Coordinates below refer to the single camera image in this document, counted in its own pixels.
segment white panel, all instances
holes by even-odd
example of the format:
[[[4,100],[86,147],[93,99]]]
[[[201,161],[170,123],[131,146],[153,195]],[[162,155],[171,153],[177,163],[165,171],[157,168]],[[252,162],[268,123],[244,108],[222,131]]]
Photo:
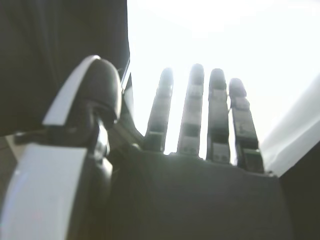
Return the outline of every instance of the white panel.
[[[45,115],[43,125],[63,126],[65,124],[78,88],[88,68],[97,59],[100,59],[97,55],[88,56],[73,70]]]
[[[11,179],[1,240],[64,240],[86,148],[29,144]]]

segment robotic hand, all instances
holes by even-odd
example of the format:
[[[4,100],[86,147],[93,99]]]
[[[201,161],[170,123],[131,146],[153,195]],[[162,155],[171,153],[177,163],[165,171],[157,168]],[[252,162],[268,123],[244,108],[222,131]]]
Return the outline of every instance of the robotic hand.
[[[264,172],[250,104],[230,81],[237,166],[230,164],[227,90],[211,72],[206,160],[200,159],[204,69],[190,72],[177,153],[164,155],[172,71],[162,72],[141,146],[132,145],[116,181],[107,130],[120,117],[121,87],[111,63],[90,56],[72,72],[12,177],[1,240],[293,239],[276,176]]]

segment bright light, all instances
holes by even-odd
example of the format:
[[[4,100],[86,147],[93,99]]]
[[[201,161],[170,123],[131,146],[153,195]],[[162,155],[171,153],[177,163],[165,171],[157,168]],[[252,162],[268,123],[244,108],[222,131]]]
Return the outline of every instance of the bright light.
[[[128,0],[135,124],[146,132],[161,71],[174,90],[165,152],[175,152],[192,64],[204,66],[200,156],[214,68],[242,79],[260,141],[320,72],[320,1]]]

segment dark fabric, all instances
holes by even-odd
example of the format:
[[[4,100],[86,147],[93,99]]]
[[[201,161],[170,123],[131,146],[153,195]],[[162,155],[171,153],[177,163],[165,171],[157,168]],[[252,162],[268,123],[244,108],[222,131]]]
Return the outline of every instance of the dark fabric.
[[[0,0],[0,136],[34,130],[71,71],[129,59],[126,0]]]

